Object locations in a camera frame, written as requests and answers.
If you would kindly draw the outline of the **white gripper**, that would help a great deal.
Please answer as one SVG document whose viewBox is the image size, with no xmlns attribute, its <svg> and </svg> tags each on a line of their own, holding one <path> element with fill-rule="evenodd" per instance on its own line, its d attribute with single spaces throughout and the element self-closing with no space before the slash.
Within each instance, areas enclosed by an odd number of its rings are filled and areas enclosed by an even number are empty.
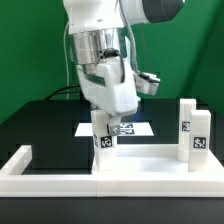
<svg viewBox="0 0 224 224">
<path fill-rule="evenodd" d="M 122 72 L 119 58 L 109 58 L 105 63 L 97 64 L 95 75 L 104 79 L 104 85 L 87 79 L 81 65 L 76 67 L 81 90 L 86 100 L 109 113 L 107 121 L 108 134 L 120 134 L 121 118 L 137 111 L 137 94 L 130 64 L 125 61 L 125 78 L 121 82 Z"/>
</svg>

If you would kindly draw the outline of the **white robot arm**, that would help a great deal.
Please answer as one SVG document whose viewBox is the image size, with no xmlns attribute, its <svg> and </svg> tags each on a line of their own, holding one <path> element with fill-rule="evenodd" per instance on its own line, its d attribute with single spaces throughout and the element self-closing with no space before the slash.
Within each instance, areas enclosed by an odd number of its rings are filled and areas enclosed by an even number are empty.
<svg viewBox="0 0 224 224">
<path fill-rule="evenodd" d="M 120 133 L 123 116 L 137 111 L 137 94 L 155 94 L 160 80 L 138 69 L 133 24 L 175 18 L 185 0 L 63 0 L 84 97 L 106 114 L 103 127 Z"/>
</svg>

